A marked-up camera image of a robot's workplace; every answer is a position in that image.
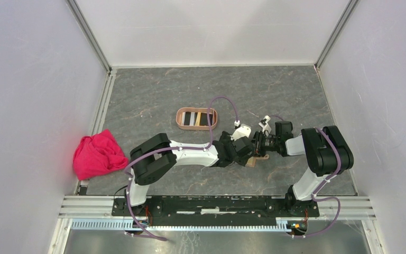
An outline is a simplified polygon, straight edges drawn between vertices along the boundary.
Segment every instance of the white wall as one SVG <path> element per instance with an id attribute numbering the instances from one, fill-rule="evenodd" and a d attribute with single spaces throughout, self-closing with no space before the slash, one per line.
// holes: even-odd
<path id="1" fill-rule="evenodd" d="M 65 1 L 0 0 L 0 253 L 46 253 L 105 71 Z"/>
<path id="2" fill-rule="evenodd" d="M 360 1 L 321 67 L 388 253 L 406 253 L 406 1 Z"/>
<path id="3" fill-rule="evenodd" d="M 313 64 L 348 0 L 77 0 L 113 66 Z"/>

